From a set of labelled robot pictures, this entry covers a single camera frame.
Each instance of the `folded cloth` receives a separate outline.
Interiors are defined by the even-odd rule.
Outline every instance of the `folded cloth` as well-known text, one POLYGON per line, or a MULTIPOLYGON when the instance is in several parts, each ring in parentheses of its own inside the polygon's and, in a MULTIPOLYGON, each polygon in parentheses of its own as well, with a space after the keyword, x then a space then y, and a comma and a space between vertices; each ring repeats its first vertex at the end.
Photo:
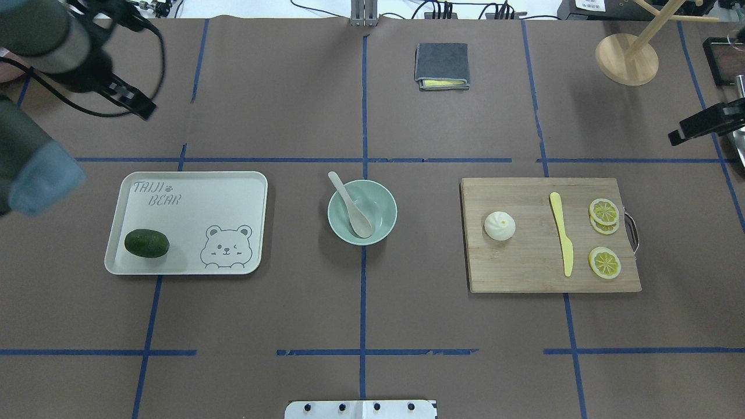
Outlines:
POLYGON ((468 44, 420 43, 416 47, 414 80, 422 90, 468 89, 468 44))

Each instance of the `avocado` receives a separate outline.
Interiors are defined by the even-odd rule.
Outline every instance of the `avocado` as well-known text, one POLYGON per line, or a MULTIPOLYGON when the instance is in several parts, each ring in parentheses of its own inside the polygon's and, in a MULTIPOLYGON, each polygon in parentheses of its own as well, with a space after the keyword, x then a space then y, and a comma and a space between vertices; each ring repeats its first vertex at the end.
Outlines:
POLYGON ((170 246, 165 234, 146 228, 132 230, 124 237, 124 248, 131 254, 150 259, 165 255, 170 246))

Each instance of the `knife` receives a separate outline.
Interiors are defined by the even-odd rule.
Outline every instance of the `knife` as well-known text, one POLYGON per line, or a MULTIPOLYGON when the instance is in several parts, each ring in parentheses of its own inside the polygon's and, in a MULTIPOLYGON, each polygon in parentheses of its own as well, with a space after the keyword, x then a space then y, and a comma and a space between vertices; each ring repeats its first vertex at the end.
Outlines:
POLYGON ((552 192, 548 196, 548 200, 551 202, 551 210, 554 212, 554 218, 557 221, 559 240, 561 241, 561 254, 564 258, 564 276, 569 278, 571 276, 571 269, 574 267, 574 245, 566 236, 566 230, 564 230, 564 209, 561 205, 561 195, 557 192, 552 192))

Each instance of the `bear face illustration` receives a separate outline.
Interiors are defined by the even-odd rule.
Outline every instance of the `bear face illustration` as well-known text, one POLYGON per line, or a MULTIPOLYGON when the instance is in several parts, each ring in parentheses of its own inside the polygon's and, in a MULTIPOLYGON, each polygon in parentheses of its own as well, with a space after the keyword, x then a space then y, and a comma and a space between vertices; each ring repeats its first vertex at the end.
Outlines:
POLYGON ((235 230, 223 230, 218 225, 207 228, 207 243, 202 249, 201 259, 204 267, 216 265, 218 268, 231 268, 233 265, 245 266, 253 251, 248 242, 251 227, 241 225, 235 230))

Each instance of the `white spoon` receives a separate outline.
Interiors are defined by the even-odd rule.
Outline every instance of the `white spoon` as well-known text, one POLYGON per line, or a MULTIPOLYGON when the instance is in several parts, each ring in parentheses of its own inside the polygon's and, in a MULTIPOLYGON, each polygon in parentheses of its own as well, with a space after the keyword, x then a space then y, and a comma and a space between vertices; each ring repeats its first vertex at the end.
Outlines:
POLYGON ((330 171, 329 179, 331 179, 331 183, 334 184, 337 192, 339 192, 339 196, 341 196, 341 199, 343 199, 346 204, 346 211, 349 213, 349 222, 352 224, 352 230, 355 231, 355 234, 360 236, 362 239, 367 239, 372 236, 373 226, 370 224, 370 220, 367 219, 365 214, 363 214, 362 211, 357 208, 354 201, 352 201, 352 198, 346 191, 344 184, 341 183, 339 175, 336 174, 335 171, 330 171))

